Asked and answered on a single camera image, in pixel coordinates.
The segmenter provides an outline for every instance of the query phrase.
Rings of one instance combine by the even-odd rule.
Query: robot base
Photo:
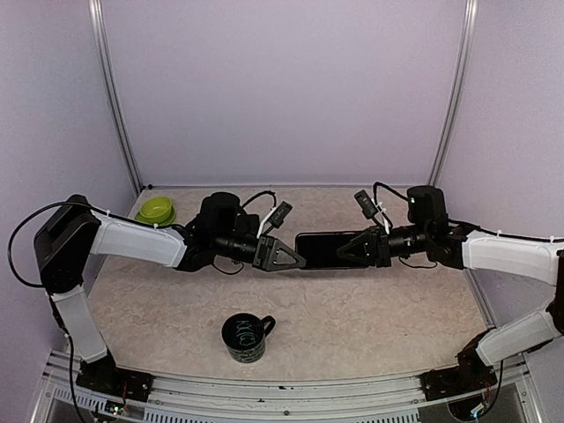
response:
[[[153,376],[148,373],[119,368],[108,354],[94,363],[80,363],[77,386],[102,394],[147,402]]]
[[[421,375],[421,384],[427,401],[455,397],[476,390],[482,390],[487,384],[497,383],[494,368],[488,367],[476,353],[476,346],[487,331],[477,335],[458,354],[458,366],[431,370]]]

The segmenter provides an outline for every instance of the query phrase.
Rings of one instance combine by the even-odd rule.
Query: cylindrical black motor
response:
[[[238,262],[253,263],[258,239],[250,234],[242,236],[217,235],[211,238],[211,249],[218,255]]]
[[[390,257],[409,257],[424,252],[426,241],[425,231],[420,226],[395,227],[388,235]]]

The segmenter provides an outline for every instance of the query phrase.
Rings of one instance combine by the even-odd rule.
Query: black mug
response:
[[[221,337],[231,356],[240,363],[253,363],[264,354],[264,339],[276,320],[267,315],[263,320],[249,313],[232,315],[221,329]]]

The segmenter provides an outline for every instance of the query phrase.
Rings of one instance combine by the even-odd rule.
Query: mug handle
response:
[[[264,337],[268,337],[268,334],[272,332],[274,329],[274,325],[276,324],[276,320],[271,315],[267,315],[261,323],[264,325]]]

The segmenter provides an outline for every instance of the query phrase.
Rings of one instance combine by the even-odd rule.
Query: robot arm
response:
[[[283,202],[263,222],[247,214],[233,194],[219,192],[204,199],[197,216],[186,226],[159,228],[103,214],[82,196],[72,196],[36,234],[33,245],[41,283],[54,316],[81,357],[77,384],[109,395],[146,401],[152,377],[120,369],[96,328],[82,272],[90,255],[125,256],[178,271],[198,271],[215,256],[250,263],[262,271],[303,267],[305,260],[282,241],[262,234],[264,223],[280,227],[292,207]],[[278,263],[282,253],[293,259]]]
[[[367,219],[382,212],[366,192],[357,193],[355,198]],[[457,367],[423,374],[428,400],[479,390],[486,383],[495,384],[495,374],[491,372],[494,364],[538,349],[564,334],[564,242],[495,234],[449,220],[442,191],[435,187],[410,188],[407,199],[412,225],[391,230],[385,230],[382,224],[371,226],[338,249],[338,255],[365,265],[387,267],[394,256],[407,258],[425,252],[429,260],[448,267],[504,271],[556,286],[555,299],[550,304],[475,337],[457,355]]]

